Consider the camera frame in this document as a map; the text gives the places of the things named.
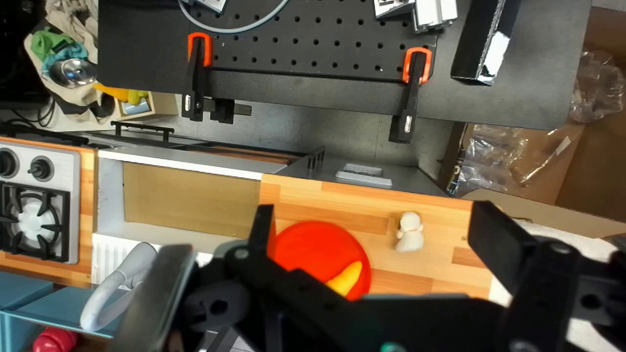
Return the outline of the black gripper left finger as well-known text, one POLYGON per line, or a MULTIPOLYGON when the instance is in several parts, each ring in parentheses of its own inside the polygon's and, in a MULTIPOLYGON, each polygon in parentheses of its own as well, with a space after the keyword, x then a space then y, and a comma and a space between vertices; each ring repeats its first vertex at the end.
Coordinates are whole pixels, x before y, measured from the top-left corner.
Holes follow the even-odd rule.
POLYGON ((307 302, 307 277, 301 271, 288 273, 268 257, 272 232, 274 208, 258 206, 248 241, 233 245, 221 259, 223 302, 229 308, 252 308, 262 302, 299 308, 307 302))

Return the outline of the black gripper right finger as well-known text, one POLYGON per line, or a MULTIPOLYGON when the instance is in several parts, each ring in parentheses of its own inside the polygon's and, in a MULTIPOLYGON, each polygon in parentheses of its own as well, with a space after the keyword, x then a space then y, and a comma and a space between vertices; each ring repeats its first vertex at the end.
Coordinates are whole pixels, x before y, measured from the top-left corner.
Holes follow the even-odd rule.
POLYGON ((471 206, 467 241, 524 324, 569 322, 581 259, 573 247, 532 237, 491 202, 471 206))

